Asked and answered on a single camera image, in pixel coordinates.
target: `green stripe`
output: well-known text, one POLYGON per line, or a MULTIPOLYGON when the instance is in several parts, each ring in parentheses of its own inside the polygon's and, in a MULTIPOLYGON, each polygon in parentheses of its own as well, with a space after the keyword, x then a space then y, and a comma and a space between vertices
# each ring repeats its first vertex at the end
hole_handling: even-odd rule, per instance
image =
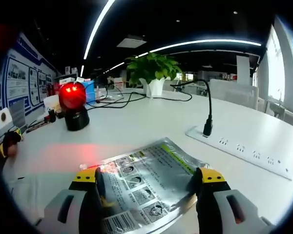
POLYGON ((178 162, 181 163, 181 165, 187 170, 189 171, 191 174, 194 175, 194 170, 192 170, 183 160, 181 160, 177 155, 175 155, 172 151, 170 151, 170 149, 166 146, 166 145, 162 145, 162 148, 169 153, 171 156, 173 156, 173 158, 175 158, 178 162))

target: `potted plant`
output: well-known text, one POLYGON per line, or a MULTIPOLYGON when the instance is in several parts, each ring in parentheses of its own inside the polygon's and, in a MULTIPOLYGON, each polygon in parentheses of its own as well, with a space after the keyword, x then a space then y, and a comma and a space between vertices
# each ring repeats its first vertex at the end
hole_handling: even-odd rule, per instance
POLYGON ((147 56, 130 57, 131 62, 127 66, 130 71, 130 84, 143 84, 147 97, 162 95, 166 78, 173 80, 177 72, 182 72, 178 62, 168 56, 149 53, 147 56))

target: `black ceiling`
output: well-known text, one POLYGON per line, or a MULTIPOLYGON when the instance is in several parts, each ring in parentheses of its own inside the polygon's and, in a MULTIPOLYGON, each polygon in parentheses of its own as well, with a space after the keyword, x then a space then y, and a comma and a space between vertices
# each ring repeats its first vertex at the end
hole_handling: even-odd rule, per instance
MULTIPOLYGON (((84 65, 86 77, 90 74, 100 75, 129 56, 185 41, 226 38, 245 39, 265 45, 274 19, 269 5, 257 7, 251 2, 202 4, 202 1, 194 0, 116 0, 99 27, 87 60, 84 60, 92 28, 106 2, 75 0, 59 6, 43 4, 28 19, 24 33, 60 72, 65 66, 77 66, 80 71, 81 65, 84 65), (116 47, 127 35, 142 37, 147 43, 135 49, 116 47)), ((213 69, 207 70, 233 73, 236 71, 233 66, 236 65, 235 53, 178 52, 230 50, 261 56, 264 48, 207 43, 174 47, 159 53, 174 54, 184 71, 206 70, 202 65, 211 65, 213 69)), ((257 58, 251 56, 251 67, 256 66, 257 58)))

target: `black light base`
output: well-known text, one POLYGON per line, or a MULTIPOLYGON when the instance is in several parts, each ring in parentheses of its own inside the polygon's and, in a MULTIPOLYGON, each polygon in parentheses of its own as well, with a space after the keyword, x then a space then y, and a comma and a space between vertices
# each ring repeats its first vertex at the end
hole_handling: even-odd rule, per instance
POLYGON ((81 130, 89 124, 88 111, 85 107, 79 111, 67 110, 64 118, 69 131, 81 130))

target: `led light strip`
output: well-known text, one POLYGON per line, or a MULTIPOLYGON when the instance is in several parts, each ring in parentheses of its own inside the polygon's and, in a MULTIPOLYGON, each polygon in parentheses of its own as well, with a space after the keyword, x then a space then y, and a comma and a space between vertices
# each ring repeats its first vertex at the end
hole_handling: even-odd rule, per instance
POLYGON ((94 36, 96 35, 97 33, 97 30, 104 18, 104 16, 107 14, 108 10, 110 9, 110 7, 112 6, 112 4, 115 2, 115 0, 109 0, 105 7, 103 8, 101 14, 99 15, 98 19, 97 19, 97 22, 96 24, 94 25, 93 29, 92 29, 92 32, 91 32, 91 35, 90 35, 90 38, 89 38, 89 41, 88 41, 88 45, 87 45, 87 48, 86 48, 86 52, 84 53, 84 59, 87 58, 88 56, 88 53, 89 53, 89 50, 90 50, 90 46, 92 44, 92 41, 93 41, 93 38, 94 36))
MULTIPOLYGON (((187 41, 187 42, 182 42, 182 43, 178 43, 178 44, 173 44, 173 45, 168 45, 168 46, 164 46, 161 48, 158 48, 156 50, 151 50, 150 52, 145 52, 143 54, 140 54, 138 56, 136 56, 135 58, 139 58, 142 57, 144 55, 147 55, 148 53, 154 53, 160 50, 165 50, 168 48, 172 48, 172 47, 176 47, 176 46, 181 46, 181 45, 189 45, 189 44, 197 44, 197 43, 207 43, 207 42, 231 42, 231 43, 241 43, 241 44, 249 44, 249 45, 255 45, 255 46, 261 46, 260 43, 256 43, 256 42, 252 42, 252 41, 247 41, 247 40, 234 40, 234 39, 206 39, 206 40, 194 40, 194 41, 187 41)), ((110 70, 123 65, 124 62, 116 65, 115 67, 112 67, 110 70)))
POLYGON ((82 66, 82 71, 80 72, 80 77, 83 77, 83 73, 84 73, 84 66, 82 66))

